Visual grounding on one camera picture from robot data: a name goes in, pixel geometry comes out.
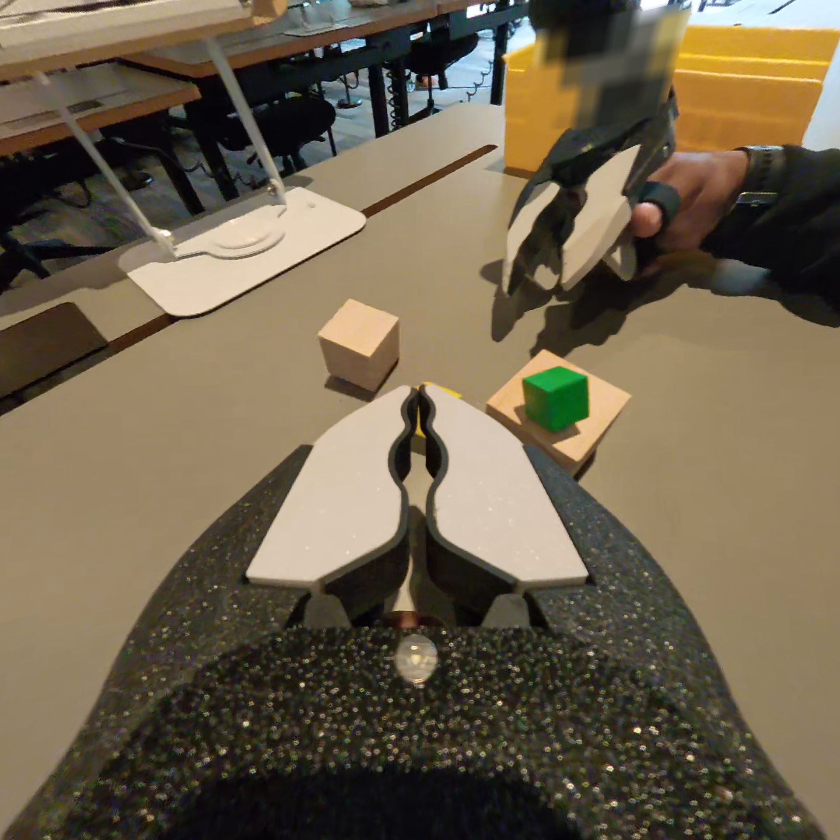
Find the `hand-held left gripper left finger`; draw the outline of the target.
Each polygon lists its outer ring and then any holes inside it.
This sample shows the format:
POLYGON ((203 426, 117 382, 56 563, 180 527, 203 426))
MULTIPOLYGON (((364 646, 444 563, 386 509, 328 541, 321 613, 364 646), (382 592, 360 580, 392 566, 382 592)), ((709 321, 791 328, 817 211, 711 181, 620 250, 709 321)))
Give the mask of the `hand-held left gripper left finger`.
POLYGON ((333 595, 349 618, 400 589, 417 408, 417 390, 399 386, 316 441, 247 568, 249 583, 333 595))

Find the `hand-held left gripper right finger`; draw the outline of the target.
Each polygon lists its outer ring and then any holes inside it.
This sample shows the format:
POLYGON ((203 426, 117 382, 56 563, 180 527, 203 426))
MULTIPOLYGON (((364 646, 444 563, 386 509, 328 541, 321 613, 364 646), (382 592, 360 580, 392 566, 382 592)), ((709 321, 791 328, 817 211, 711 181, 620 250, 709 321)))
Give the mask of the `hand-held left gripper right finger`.
POLYGON ((589 571, 523 443, 437 385, 418 392, 433 478, 426 565, 457 609, 484 617, 500 595, 584 585, 589 571))

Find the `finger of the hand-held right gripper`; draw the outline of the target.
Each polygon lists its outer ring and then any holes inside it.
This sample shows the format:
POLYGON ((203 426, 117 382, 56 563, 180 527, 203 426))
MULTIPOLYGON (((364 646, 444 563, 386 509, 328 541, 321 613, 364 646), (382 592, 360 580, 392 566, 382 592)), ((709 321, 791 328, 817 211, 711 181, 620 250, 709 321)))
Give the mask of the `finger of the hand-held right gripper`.
POLYGON ((589 177, 583 187, 583 206, 560 257, 549 258, 536 269, 538 288, 547 292, 571 289, 603 261, 620 280, 634 278, 636 250, 626 232, 632 209, 623 189, 640 148, 636 144, 618 152, 589 177))
POLYGON ((507 232, 504 258, 504 294, 514 298, 529 282, 551 291, 562 270, 562 247, 554 235, 555 199, 560 185, 537 185, 517 210, 507 232))

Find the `green wooden cube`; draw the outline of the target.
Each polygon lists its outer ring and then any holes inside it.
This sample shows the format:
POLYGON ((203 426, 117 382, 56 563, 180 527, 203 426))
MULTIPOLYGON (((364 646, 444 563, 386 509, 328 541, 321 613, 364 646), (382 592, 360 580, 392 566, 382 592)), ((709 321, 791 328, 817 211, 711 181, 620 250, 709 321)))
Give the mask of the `green wooden cube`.
POLYGON ((524 377, 521 384, 527 418, 551 433, 562 432, 590 415, 586 374, 555 366, 524 377))

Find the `yellow wooden cube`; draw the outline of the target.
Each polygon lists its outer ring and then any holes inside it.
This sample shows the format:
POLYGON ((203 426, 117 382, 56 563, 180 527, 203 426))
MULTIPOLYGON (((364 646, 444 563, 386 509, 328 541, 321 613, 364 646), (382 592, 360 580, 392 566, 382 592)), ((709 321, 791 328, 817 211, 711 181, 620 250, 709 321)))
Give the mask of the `yellow wooden cube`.
MULTIPOLYGON (((450 394, 450 395, 452 395, 452 396, 454 396, 454 397, 456 397, 456 398, 458 398, 458 399, 460 399, 460 398, 462 397, 462 395, 461 395, 460 393, 455 392, 455 391, 453 391, 452 389, 447 388, 447 387, 445 387, 445 386, 443 386, 443 385, 437 385, 436 383, 434 383, 434 382, 430 382, 430 381, 425 381, 425 382, 422 382, 422 383, 420 384, 420 387, 423 387, 423 386, 431 386, 431 385, 433 385, 433 386, 437 387, 439 390, 441 390, 441 391, 443 391, 443 392, 446 392, 446 393, 448 393, 448 394, 450 394)), ((415 427, 415 435, 416 435, 417 437, 420 437, 420 438, 425 438, 425 434, 424 434, 424 431, 423 431, 423 426, 422 426, 422 419, 423 419, 423 416, 422 416, 422 411, 421 411, 421 409, 418 407, 418 408, 417 408, 417 414, 416 414, 416 427, 415 427)))

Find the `person's right hand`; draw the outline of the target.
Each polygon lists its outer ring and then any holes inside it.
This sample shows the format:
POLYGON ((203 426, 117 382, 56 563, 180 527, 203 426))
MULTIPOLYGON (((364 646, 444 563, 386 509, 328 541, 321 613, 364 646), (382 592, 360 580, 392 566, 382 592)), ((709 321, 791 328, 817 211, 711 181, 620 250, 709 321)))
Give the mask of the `person's right hand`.
POLYGON ((636 238, 652 238, 667 255, 697 250, 740 194, 748 163, 744 150, 675 153, 650 180, 676 190, 677 215, 663 228, 659 208, 640 203, 633 210, 629 232, 636 238))

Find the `yellow plastic bin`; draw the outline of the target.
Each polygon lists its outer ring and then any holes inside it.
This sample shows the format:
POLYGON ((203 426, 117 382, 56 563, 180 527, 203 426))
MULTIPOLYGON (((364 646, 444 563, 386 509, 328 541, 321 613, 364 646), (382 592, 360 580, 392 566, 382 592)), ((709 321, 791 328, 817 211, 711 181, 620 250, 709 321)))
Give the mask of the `yellow plastic bin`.
MULTIPOLYGON (((532 64, 534 48, 510 53, 505 103, 505 163, 510 172, 534 173, 568 127, 577 96, 532 64)), ((689 49, 674 83, 680 152, 726 151, 746 145, 802 144, 830 59, 715 55, 689 49)))
POLYGON ((838 40, 838 30, 831 28, 691 25, 675 68, 823 82, 838 40))

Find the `flat square wooden block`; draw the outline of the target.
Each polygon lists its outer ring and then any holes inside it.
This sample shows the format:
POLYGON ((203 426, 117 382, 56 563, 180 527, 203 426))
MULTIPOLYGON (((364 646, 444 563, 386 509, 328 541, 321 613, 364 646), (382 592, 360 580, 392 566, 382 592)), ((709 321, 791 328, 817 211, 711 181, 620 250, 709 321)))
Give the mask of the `flat square wooden block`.
POLYGON ((630 399, 620 388, 548 350, 541 350, 489 399, 486 413, 524 444, 541 448, 566 473, 577 476, 630 399), (526 377, 558 366, 586 377, 590 413, 559 432, 551 432, 527 418, 522 384, 526 377))

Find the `black wristwatch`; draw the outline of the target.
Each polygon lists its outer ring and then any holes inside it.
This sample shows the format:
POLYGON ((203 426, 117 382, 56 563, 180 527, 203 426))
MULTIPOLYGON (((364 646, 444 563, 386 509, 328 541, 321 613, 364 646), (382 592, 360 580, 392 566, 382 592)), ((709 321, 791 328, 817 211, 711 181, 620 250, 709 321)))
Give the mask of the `black wristwatch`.
POLYGON ((745 176, 736 198, 737 206, 769 207, 780 195, 786 166, 782 145, 745 145, 738 148, 747 155, 745 176))

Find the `black office chair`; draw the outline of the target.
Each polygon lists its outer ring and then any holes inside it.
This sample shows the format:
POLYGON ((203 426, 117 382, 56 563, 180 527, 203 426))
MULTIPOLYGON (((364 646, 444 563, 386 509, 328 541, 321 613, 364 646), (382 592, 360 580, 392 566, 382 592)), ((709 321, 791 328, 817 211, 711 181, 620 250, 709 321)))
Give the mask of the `black office chair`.
POLYGON ((415 88, 427 89, 435 77, 439 89, 447 89, 446 70, 473 52, 478 43, 478 34, 451 38, 444 30, 412 41, 406 67, 415 76, 415 88))
MULTIPOLYGON (((294 96, 252 108, 252 114, 272 157, 298 172, 308 167, 301 156, 304 145, 331 135, 337 118, 335 107, 318 96, 294 96)), ((236 113, 215 122, 216 140, 228 151, 243 151, 249 145, 245 126, 236 113)))

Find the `plain wooden cube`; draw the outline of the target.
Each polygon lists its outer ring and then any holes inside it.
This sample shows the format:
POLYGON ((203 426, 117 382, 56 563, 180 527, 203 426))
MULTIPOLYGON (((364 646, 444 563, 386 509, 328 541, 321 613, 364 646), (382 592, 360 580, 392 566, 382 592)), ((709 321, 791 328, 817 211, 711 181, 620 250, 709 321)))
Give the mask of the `plain wooden cube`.
POLYGON ((397 316, 348 299, 318 332, 329 375, 378 391, 399 360, 400 325, 397 316))

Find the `wood-edged office desk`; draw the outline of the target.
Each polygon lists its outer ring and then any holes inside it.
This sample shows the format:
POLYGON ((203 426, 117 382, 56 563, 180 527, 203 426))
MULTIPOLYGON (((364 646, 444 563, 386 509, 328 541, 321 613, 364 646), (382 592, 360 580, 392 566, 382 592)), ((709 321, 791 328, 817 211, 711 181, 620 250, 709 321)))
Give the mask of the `wood-edged office desk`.
POLYGON ((286 1, 2 1, 1 79, 264 25, 286 1))
MULTIPOLYGON (((92 132, 200 99, 189 81, 107 62, 49 75, 80 128, 92 132)), ((36 79, 1 87, 1 155, 71 137, 55 100, 36 79)))
MULTIPOLYGON (((307 24, 312 17, 303 6, 293 7, 277 20, 238 33, 220 36, 218 44, 233 69, 242 69, 289 56, 380 35, 447 16, 451 24, 464 24, 480 31, 497 26, 496 19, 507 14, 517 19, 526 13, 526 2, 491 2, 493 9, 472 16, 468 10, 479 2, 398 2, 380 7, 353 8, 348 2, 330 2, 331 23, 307 24)), ((187 79, 213 77, 215 64, 204 43, 188 41, 173 46, 148 49, 123 56, 133 66, 159 70, 187 79)))

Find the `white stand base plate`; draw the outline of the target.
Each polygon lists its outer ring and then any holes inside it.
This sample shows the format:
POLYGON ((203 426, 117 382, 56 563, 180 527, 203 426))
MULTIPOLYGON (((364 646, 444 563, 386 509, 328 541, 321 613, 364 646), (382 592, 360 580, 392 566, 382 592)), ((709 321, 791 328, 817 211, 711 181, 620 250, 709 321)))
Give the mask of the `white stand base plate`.
POLYGON ((191 318, 215 310, 358 234, 362 212, 307 188, 286 189, 233 69, 215 38, 204 45, 222 78, 269 180, 265 190, 171 232, 153 226, 67 108, 56 82, 33 74, 43 98, 88 153, 148 241, 119 267, 165 313, 191 318))

